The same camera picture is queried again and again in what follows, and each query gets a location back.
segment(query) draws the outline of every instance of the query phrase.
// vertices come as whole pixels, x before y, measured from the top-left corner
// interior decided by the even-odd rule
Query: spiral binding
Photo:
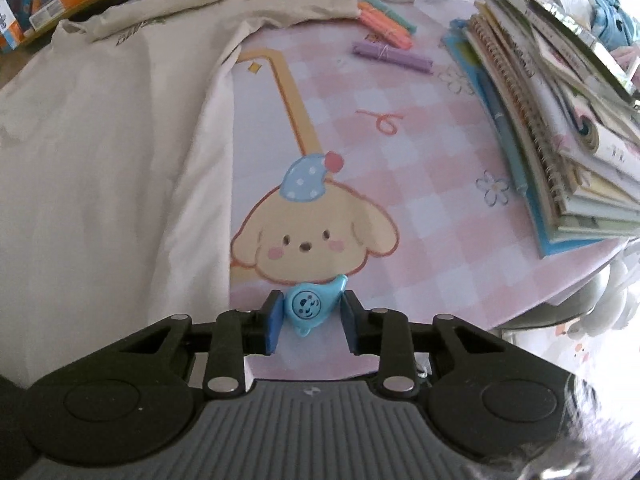
[[[562,181],[562,174],[557,169],[556,158],[553,154],[552,148],[547,140],[543,139],[542,134],[538,134],[538,132],[542,131],[544,125],[538,118],[538,114],[532,109],[529,102],[521,94],[520,88],[516,83],[518,78],[513,75],[512,67],[504,61],[504,55],[500,51],[500,48],[494,38],[492,38],[493,31],[487,31],[487,29],[490,29],[490,26],[486,20],[482,16],[476,14],[469,21],[469,26],[472,27],[480,37],[482,44],[484,44],[491,55],[492,60],[495,63],[495,67],[500,72],[500,75],[509,89],[512,101],[524,120],[529,136],[535,145],[540,162],[542,163],[542,168],[546,176],[552,199],[554,202],[562,202],[563,195],[566,194],[566,187]]]

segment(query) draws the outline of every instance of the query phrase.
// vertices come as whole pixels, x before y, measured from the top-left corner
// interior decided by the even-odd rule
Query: pink cheek
[[[267,253],[267,257],[270,260],[279,260],[284,256],[284,249],[282,247],[272,247]]]
[[[329,242],[329,248],[332,251],[341,253],[344,250],[344,242],[342,240],[331,240]]]

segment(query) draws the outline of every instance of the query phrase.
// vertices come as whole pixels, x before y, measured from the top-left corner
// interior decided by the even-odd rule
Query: purple bundle
[[[379,59],[380,61],[407,66],[429,74],[433,66],[433,61],[428,57],[420,56],[420,54],[412,54],[411,52],[388,46],[384,43],[354,41],[353,53],[371,59]]]

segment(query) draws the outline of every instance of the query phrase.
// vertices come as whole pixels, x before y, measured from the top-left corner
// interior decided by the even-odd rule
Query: cartoon dog
[[[333,152],[297,160],[244,220],[231,242],[233,260],[291,285],[354,274],[369,255],[395,251],[398,229],[386,212],[350,187],[324,180],[342,164]]]

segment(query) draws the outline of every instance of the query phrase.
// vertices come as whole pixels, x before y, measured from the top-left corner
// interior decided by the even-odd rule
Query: blue plush toy
[[[287,291],[284,314],[293,323],[298,335],[308,335],[312,328],[329,317],[346,286],[347,277],[340,274],[325,285],[300,283]]]

